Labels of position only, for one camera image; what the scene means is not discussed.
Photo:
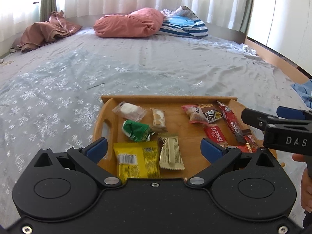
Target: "red snack package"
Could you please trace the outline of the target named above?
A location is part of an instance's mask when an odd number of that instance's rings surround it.
[[[246,143],[244,136],[243,136],[243,132],[241,131],[241,128],[238,125],[238,120],[235,116],[235,114],[232,112],[232,110],[226,106],[225,104],[217,101],[222,113],[223,113],[223,117],[224,119],[227,121],[227,125],[230,128],[230,130],[232,131],[232,133],[235,135],[236,140],[239,143]]]
[[[196,105],[183,105],[182,109],[186,112],[186,114],[190,117],[190,123],[202,123],[205,125],[209,125],[208,121],[202,109]]]
[[[244,152],[244,153],[252,153],[251,150],[249,150],[249,148],[247,147],[247,145],[244,145],[244,146],[235,146],[236,148],[239,148],[241,150],[241,152]]]
[[[246,140],[246,146],[248,149],[251,150],[251,152],[256,152],[258,149],[258,145],[255,142],[254,137],[251,134],[244,135],[244,138]]]
[[[210,140],[224,148],[227,147],[227,141],[217,124],[208,125],[204,128],[204,131]]]

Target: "brown blanket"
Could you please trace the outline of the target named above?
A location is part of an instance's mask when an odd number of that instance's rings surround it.
[[[81,29],[82,26],[66,21],[63,14],[63,11],[60,13],[53,11],[49,22],[38,22],[28,26],[21,37],[18,49],[22,52],[31,51]]]

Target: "yellow snack package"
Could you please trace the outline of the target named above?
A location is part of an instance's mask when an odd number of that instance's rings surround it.
[[[127,178],[160,178],[159,151],[156,141],[139,143],[114,143],[118,177],[123,183]]]

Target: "green curtain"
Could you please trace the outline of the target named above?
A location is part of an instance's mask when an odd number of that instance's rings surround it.
[[[249,25],[249,21],[250,21],[250,17],[252,15],[252,5],[253,5],[253,1],[254,0],[247,0],[246,1],[246,7],[245,7],[245,12],[244,12],[244,17],[243,17],[243,21],[241,23],[241,28],[240,31],[243,33],[247,32],[248,29],[248,25]]]
[[[56,0],[41,0],[40,5],[40,21],[45,22],[49,20],[52,11],[57,10]]]

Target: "green wrapped candy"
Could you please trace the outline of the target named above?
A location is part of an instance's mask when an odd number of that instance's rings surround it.
[[[149,141],[149,137],[154,134],[149,125],[126,120],[122,125],[122,131],[126,136],[135,142]]]

